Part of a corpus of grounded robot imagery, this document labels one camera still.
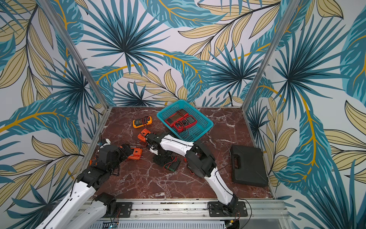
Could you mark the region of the red multimeter with display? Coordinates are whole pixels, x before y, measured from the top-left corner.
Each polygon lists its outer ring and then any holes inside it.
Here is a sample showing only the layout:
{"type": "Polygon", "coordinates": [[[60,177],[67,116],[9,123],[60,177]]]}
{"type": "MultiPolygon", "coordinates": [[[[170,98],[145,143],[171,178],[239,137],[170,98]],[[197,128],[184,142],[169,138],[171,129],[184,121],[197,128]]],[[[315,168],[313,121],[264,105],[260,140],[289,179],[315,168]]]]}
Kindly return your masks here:
{"type": "Polygon", "coordinates": [[[173,128],[180,134],[184,131],[187,131],[189,128],[194,127],[196,124],[197,120],[192,115],[189,115],[188,117],[175,123],[173,128]]]}

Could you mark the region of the large red multimeter taped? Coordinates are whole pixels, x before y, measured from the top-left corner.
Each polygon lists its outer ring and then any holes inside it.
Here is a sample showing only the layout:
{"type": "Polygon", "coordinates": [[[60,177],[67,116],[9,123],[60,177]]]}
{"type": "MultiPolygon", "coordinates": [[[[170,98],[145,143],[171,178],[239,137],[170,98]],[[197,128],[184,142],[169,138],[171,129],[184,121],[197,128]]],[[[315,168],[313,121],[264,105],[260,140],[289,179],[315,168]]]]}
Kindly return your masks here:
{"type": "Polygon", "coordinates": [[[175,123],[181,121],[188,116],[188,112],[186,112],[184,109],[180,109],[176,111],[173,115],[165,119],[165,123],[168,124],[169,127],[173,127],[175,123]]]}

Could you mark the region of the orange multimeter near left arm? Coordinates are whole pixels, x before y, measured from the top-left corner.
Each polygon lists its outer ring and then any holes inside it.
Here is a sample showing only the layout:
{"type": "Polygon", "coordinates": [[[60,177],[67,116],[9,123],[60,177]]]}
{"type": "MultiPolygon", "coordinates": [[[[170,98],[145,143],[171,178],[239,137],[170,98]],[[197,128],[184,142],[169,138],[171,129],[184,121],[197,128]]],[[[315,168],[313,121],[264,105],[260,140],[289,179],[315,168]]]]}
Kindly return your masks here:
{"type": "Polygon", "coordinates": [[[130,160],[140,160],[143,150],[141,148],[132,148],[133,154],[128,157],[130,160]]]}

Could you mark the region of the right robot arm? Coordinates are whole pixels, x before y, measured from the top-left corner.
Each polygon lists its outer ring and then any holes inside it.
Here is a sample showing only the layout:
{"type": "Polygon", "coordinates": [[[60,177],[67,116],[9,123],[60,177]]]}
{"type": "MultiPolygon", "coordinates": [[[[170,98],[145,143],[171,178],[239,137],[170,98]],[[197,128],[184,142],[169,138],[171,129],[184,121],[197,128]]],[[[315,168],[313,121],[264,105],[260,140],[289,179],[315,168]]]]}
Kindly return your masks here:
{"type": "Polygon", "coordinates": [[[150,152],[157,156],[166,156],[168,153],[176,153],[185,157],[188,168],[198,177],[204,178],[217,196],[223,209],[234,212],[238,203],[238,197],[232,192],[222,179],[215,157],[200,141],[187,142],[175,138],[170,134],[154,134],[144,129],[139,135],[139,140],[146,143],[150,152]]]}

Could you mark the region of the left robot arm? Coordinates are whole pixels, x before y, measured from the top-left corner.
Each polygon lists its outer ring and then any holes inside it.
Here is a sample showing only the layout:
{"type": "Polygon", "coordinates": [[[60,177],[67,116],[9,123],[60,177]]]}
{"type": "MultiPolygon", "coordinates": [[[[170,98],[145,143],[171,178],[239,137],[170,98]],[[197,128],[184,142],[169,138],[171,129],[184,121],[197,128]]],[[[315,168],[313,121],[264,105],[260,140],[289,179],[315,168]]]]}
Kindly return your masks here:
{"type": "Polygon", "coordinates": [[[120,212],[116,198],[107,193],[97,196],[77,218],[74,216],[132,154],[129,145],[115,146],[106,142],[99,149],[99,157],[76,178],[70,192],[36,228],[86,229],[103,216],[115,218],[120,212]]]}

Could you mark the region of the yellow multimeter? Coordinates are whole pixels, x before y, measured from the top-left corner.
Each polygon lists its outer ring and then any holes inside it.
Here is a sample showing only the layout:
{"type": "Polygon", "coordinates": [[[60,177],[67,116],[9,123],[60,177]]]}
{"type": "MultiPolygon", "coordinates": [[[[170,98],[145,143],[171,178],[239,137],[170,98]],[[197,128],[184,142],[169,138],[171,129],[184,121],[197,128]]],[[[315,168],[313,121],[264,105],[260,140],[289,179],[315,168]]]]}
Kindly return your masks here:
{"type": "Polygon", "coordinates": [[[132,125],[134,128],[141,128],[145,126],[149,126],[152,124],[152,117],[151,116],[144,116],[139,119],[134,119],[132,125]]]}

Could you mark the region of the teal plastic basket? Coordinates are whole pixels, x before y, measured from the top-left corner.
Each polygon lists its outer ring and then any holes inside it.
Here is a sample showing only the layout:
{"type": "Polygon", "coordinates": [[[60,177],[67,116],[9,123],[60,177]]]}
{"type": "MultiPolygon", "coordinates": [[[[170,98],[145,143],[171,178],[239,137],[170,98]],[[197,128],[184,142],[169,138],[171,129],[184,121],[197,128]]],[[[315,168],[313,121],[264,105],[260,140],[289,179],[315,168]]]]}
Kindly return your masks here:
{"type": "Polygon", "coordinates": [[[157,113],[157,117],[179,139],[194,142],[207,133],[213,122],[185,100],[179,100],[157,113]]]}

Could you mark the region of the black plastic tool case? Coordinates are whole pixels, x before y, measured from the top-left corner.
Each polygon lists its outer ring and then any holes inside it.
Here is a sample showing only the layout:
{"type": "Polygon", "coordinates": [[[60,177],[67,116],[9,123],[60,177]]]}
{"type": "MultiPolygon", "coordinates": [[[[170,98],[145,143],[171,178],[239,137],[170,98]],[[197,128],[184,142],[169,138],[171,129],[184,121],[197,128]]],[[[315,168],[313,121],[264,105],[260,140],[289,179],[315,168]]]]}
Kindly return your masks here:
{"type": "Polygon", "coordinates": [[[263,152],[259,148],[232,145],[232,181],[237,184],[266,187],[268,176],[263,152]]]}

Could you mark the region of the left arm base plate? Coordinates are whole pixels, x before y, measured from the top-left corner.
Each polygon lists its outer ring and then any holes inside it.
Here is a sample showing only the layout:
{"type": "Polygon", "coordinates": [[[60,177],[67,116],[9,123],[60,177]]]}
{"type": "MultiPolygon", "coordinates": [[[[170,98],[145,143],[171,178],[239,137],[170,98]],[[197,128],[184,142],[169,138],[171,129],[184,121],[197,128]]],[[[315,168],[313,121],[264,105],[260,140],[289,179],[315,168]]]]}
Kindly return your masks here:
{"type": "Polygon", "coordinates": [[[103,218],[129,218],[132,210],[132,202],[114,202],[107,204],[103,218]]]}

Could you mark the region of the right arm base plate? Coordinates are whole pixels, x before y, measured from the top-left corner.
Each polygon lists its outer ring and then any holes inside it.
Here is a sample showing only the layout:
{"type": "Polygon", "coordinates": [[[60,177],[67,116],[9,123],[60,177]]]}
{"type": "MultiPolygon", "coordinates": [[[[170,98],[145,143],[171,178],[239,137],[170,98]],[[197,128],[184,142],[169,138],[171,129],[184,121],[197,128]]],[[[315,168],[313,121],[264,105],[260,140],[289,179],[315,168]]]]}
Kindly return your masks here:
{"type": "Polygon", "coordinates": [[[238,202],[233,210],[230,210],[228,206],[218,202],[212,201],[208,202],[207,208],[210,217],[247,217],[248,212],[244,202],[238,202]]]}

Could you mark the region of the aluminium front rail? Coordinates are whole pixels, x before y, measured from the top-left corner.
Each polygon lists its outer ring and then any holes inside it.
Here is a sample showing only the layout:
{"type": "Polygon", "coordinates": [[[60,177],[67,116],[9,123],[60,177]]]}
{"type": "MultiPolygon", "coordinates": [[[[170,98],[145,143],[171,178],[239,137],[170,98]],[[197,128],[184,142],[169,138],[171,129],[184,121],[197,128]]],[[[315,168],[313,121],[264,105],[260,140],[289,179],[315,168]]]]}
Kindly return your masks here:
{"type": "MultiPolygon", "coordinates": [[[[207,208],[208,202],[214,201],[213,199],[182,199],[182,200],[152,200],[152,199],[136,199],[126,200],[121,199],[116,202],[132,202],[132,210],[129,218],[100,218],[99,220],[106,219],[107,227],[113,228],[113,226],[120,227],[121,223],[117,223],[117,220],[126,222],[137,221],[162,221],[162,222],[193,222],[199,220],[230,220],[236,219],[239,221],[240,228],[248,228],[254,224],[257,220],[277,220],[282,229],[293,229],[294,224],[291,221],[290,214],[285,206],[285,203],[276,199],[250,199],[240,200],[244,202],[247,208],[247,217],[210,217],[207,208]]],[[[92,201],[87,201],[75,214],[74,218],[77,218],[82,214],[90,205],[92,201]]]]}

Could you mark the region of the left aluminium corner post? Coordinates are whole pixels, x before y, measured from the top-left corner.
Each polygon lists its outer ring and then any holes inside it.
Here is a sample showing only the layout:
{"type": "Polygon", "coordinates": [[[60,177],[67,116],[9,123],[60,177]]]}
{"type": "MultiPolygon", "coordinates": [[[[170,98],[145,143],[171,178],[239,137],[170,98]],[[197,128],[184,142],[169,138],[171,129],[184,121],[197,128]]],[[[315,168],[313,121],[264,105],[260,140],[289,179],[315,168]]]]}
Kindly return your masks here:
{"type": "Polygon", "coordinates": [[[74,61],[79,66],[81,72],[83,73],[84,77],[88,81],[90,88],[95,92],[96,97],[98,98],[100,104],[104,107],[104,109],[109,109],[109,104],[106,102],[103,94],[99,90],[96,82],[94,81],[89,69],[87,68],[87,65],[85,64],[84,60],[82,59],[82,56],[79,54],[74,42],[72,41],[69,33],[65,29],[65,27],[62,25],[62,21],[57,15],[56,10],[51,5],[50,1],[46,0],[40,0],[39,1],[40,6],[45,11],[46,16],[50,20],[50,22],[53,24],[55,30],[60,35],[61,39],[65,43],[66,48],[69,50],[71,56],[73,57],[74,61]]]}

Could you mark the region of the aluminium corner post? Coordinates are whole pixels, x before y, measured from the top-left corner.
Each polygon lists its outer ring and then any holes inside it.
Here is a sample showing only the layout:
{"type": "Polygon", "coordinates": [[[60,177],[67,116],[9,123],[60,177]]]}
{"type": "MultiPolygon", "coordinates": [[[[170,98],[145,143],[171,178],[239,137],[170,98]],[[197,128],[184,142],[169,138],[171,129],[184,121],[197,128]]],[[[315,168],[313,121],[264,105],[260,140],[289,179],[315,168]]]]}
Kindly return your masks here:
{"type": "Polygon", "coordinates": [[[85,64],[84,60],[82,59],[82,56],[79,54],[74,42],[72,41],[69,33],[65,29],[65,27],[62,25],[62,21],[57,15],[56,10],[51,5],[50,1],[46,0],[40,0],[39,1],[40,6],[45,11],[46,16],[50,20],[50,22],[53,24],[55,30],[60,35],[61,39],[65,43],[66,48],[69,50],[71,56],[73,57],[74,61],[79,66],[81,72],[83,73],[84,77],[88,81],[90,88],[95,92],[96,97],[98,98],[100,104],[104,107],[104,109],[109,109],[109,104],[106,102],[103,94],[99,90],[96,82],[94,81],[89,69],[87,68],[87,65],[85,64]]]}
{"type": "Polygon", "coordinates": [[[284,16],[282,17],[282,19],[279,22],[278,30],[274,34],[273,39],[269,45],[269,48],[263,58],[263,61],[261,62],[261,65],[259,66],[259,69],[251,83],[251,87],[249,88],[249,91],[246,94],[244,103],[242,105],[243,112],[245,112],[248,109],[250,102],[255,94],[256,88],[258,87],[258,85],[260,83],[261,77],[263,76],[265,69],[266,69],[273,53],[275,52],[283,34],[285,33],[287,25],[290,23],[291,18],[294,15],[299,2],[300,2],[299,0],[289,2],[288,7],[284,13],[284,16]]]}

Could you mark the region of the right aluminium corner post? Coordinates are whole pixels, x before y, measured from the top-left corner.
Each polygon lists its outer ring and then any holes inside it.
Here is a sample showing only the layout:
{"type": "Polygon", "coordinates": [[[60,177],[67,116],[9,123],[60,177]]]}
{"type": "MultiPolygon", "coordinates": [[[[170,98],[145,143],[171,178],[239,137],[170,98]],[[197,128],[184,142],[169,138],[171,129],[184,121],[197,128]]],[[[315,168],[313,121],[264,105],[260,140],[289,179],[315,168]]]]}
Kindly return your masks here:
{"type": "Polygon", "coordinates": [[[285,33],[287,25],[290,23],[291,18],[294,15],[299,2],[300,2],[299,0],[289,2],[288,7],[284,13],[284,16],[282,17],[282,19],[279,22],[278,30],[274,34],[273,39],[269,45],[269,48],[263,58],[263,61],[261,62],[261,65],[259,66],[259,69],[251,83],[251,87],[249,88],[249,91],[246,94],[244,103],[242,105],[243,112],[245,112],[248,109],[250,102],[255,94],[256,88],[258,87],[258,85],[260,83],[261,77],[263,76],[265,69],[266,69],[273,53],[275,52],[283,34],[285,33]]]}

